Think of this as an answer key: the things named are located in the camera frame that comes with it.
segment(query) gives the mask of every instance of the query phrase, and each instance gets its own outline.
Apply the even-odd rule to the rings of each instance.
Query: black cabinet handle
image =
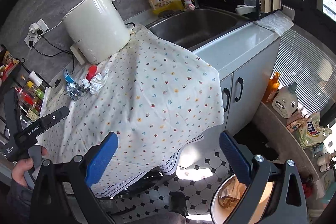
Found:
[[[243,87],[244,87],[244,79],[241,78],[241,77],[239,77],[239,78],[237,79],[237,82],[240,84],[240,95],[239,95],[239,98],[238,98],[238,97],[235,98],[235,101],[236,101],[236,102],[239,102],[240,99],[242,98]]]
[[[223,93],[226,94],[226,107],[223,107],[224,108],[224,112],[226,112],[229,109],[230,90],[227,89],[227,88],[224,88],[223,91],[222,91],[222,95],[223,95]]]

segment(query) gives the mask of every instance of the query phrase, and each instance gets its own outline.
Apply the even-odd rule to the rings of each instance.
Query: finger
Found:
[[[48,150],[45,147],[41,146],[41,153],[42,156],[46,156],[48,154]]]
[[[12,170],[12,178],[18,184],[21,184],[24,187],[27,187],[27,182],[24,178],[25,171],[30,170],[34,165],[33,159],[19,160]]]

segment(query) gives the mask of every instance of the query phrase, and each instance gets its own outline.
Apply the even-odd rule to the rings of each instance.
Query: floor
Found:
[[[182,191],[185,194],[190,215],[210,214],[213,194],[219,185],[231,175],[229,164],[220,148],[209,151],[203,159],[186,169],[178,167],[176,173],[177,175],[171,180],[137,196],[116,199],[120,210],[135,208],[123,215],[124,222],[168,212],[170,193],[176,191]]]

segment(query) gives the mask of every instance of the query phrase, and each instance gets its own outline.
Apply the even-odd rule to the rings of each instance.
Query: metal screw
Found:
[[[294,161],[293,160],[287,160],[287,164],[289,166],[294,166]]]
[[[82,159],[83,159],[83,156],[81,156],[81,155],[77,155],[77,156],[75,156],[75,157],[73,158],[73,161],[74,161],[74,162],[81,162]]]
[[[254,158],[256,159],[256,161],[258,162],[263,162],[264,161],[264,157],[262,155],[255,155]]]
[[[50,160],[44,160],[42,164],[44,166],[48,166],[50,164]]]

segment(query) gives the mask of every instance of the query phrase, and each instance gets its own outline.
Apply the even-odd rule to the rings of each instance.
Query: sleeve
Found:
[[[32,194],[32,190],[23,187],[12,179],[10,190],[7,195],[7,203],[23,224],[28,224],[29,222]]]

